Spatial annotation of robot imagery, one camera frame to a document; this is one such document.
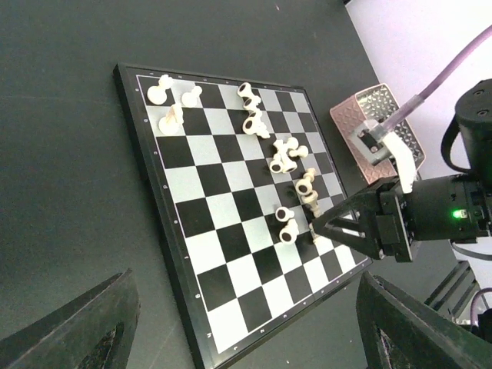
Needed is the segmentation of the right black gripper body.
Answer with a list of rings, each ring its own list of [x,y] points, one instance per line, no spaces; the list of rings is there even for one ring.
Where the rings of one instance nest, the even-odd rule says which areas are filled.
[[[376,185],[380,205],[376,222],[381,249],[385,256],[394,257],[396,262],[412,262],[414,233],[400,182],[397,178],[381,178]]]

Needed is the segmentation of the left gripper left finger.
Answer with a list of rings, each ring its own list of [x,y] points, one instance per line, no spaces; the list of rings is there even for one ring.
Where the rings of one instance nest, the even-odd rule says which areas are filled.
[[[2,368],[126,368],[141,304],[128,269],[1,340]]]

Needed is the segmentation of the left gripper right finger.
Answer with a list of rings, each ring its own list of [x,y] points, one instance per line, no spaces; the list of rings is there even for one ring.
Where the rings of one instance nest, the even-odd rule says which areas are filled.
[[[470,324],[456,324],[397,286],[365,271],[356,312],[369,368],[490,368],[491,310],[479,314],[479,290]]]

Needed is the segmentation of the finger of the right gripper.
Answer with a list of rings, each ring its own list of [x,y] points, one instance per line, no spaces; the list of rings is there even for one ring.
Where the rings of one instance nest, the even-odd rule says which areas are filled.
[[[375,190],[366,188],[315,218],[315,234],[340,242],[369,258],[383,258],[377,226],[381,202]]]

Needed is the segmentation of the white pawn chess piece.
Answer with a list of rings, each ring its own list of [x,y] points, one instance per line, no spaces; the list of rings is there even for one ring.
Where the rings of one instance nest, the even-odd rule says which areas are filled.
[[[194,86],[190,91],[185,92],[181,96],[181,103],[186,108],[195,108],[198,105],[198,100],[202,93],[201,86]]]

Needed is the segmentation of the white knight chess piece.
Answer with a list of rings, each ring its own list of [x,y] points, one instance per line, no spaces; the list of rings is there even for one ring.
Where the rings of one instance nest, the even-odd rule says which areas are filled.
[[[163,135],[173,135],[184,124],[184,112],[180,103],[174,103],[166,116],[158,122],[158,129]]]

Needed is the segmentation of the white rook chess piece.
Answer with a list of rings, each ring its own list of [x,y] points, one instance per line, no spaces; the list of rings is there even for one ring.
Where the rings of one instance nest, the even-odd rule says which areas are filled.
[[[167,90],[171,88],[174,79],[169,75],[162,75],[158,79],[158,84],[151,86],[147,91],[148,100],[154,105],[163,105],[168,96]]]

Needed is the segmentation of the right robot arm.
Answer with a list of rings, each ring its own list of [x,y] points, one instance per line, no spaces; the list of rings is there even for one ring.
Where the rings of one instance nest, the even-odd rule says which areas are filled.
[[[455,175],[380,178],[312,222],[314,233],[380,260],[411,262],[421,241],[474,243],[491,234],[491,81],[463,94],[441,142]]]

